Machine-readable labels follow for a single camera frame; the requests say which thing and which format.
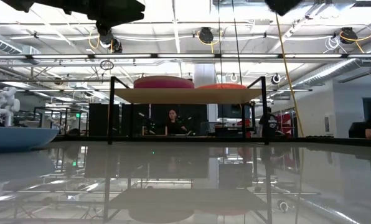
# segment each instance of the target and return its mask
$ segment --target shelf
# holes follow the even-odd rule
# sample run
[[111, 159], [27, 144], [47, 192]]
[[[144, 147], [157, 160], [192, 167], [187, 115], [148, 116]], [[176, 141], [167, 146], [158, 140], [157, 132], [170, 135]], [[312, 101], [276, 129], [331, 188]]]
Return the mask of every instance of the shelf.
[[117, 89], [115, 95], [141, 104], [242, 104], [261, 95], [261, 89]]

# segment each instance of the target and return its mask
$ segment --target blue bowl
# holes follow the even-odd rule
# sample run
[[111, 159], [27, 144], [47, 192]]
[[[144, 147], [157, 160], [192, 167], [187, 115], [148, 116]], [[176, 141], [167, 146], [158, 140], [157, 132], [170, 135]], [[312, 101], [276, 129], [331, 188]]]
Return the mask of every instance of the blue bowl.
[[58, 130], [49, 128], [0, 127], [0, 152], [24, 152], [51, 142]]

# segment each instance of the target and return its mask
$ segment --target ceiling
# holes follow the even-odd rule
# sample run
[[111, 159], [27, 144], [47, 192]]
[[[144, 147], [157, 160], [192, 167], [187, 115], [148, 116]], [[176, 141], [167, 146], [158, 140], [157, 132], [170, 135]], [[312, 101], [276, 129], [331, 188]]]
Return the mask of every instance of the ceiling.
[[[123, 46], [124, 54], [281, 53], [275, 14], [264, 4], [237, 3], [234, 12], [231, 5], [224, 4], [220, 5], [220, 13], [218, 13], [218, 7], [211, 5], [208, 0], [140, 0], [140, 2], [146, 5], [143, 20], [113, 28], [115, 37]], [[341, 3], [329, 5], [310, 19], [305, 19], [305, 14], [313, 7], [313, 3], [308, 2], [279, 18], [279, 28], [284, 35], [284, 51], [287, 54], [331, 54], [357, 50], [355, 44], [331, 42], [330, 44], [335, 47], [329, 46], [329, 39], [334, 33], [339, 34], [342, 27], [352, 27], [359, 38], [371, 35], [371, 7], [352, 7], [354, 1], [335, 2]], [[105, 49], [98, 44], [98, 33], [94, 24], [95, 21], [88, 20], [86, 15], [76, 12], [66, 15], [61, 9], [34, 4], [29, 13], [24, 13], [0, 1], [1, 38], [16, 45], [30, 45], [42, 54], [109, 53], [109, 48]], [[221, 30], [221, 41], [213, 46], [201, 44], [197, 37], [201, 27], [210, 27], [217, 40]], [[371, 42], [371, 38], [361, 41], [360, 44], [365, 45], [368, 42]], [[12, 69], [29, 77], [31, 77], [31, 67], [34, 67], [34, 73], [38, 73], [38, 78], [63, 77], [80, 80], [92, 76], [97, 78], [95, 68], [98, 69], [98, 66], [84, 63], [82, 67], [49, 67], [53, 60], [43, 62], [45, 63], [38, 65], [18, 61], [11, 63]], [[194, 63], [192, 60], [151, 63], [151, 60], [137, 59], [135, 65], [132, 64], [132, 60], [129, 60], [129, 63], [124, 63], [123, 66], [116, 66], [109, 75], [122, 78], [126, 84], [131, 85], [142, 74], [146, 76], [192, 75]], [[225, 77], [231, 77], [233, 73], [237, 75], [241, 73], [244, 85], [249, 85], [262, 75], [270, 77], [276, 73], [282, 76], [286, 74], [282, 62], [242, 62], [240, 67], [236, 61], [214, 64], [216, 73]], [[0, 60], [0, 65], [6, 66], [7, 62]], [[321, 63], [291, 62], [288, 63], [288, 70], [291, 79], [295, 80], [320, 65]], [[103, 71], [97, 72], [99, 77], [102, 73]], [[234, 82], [230, 78], [226, 78], [225, 81]], [[109, 88], [109, 83], [89, 83], [89, 85]]]

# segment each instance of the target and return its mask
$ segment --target glossy floor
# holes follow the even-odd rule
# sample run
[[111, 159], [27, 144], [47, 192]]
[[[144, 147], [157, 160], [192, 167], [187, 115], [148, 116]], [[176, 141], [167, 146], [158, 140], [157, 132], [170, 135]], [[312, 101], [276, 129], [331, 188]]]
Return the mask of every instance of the glossy floor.
[[0, 223], [295, 223], [301, 180], [298, 223], [371, 224], [369, 152], [308, 143], [55, 142], [0, 154]]

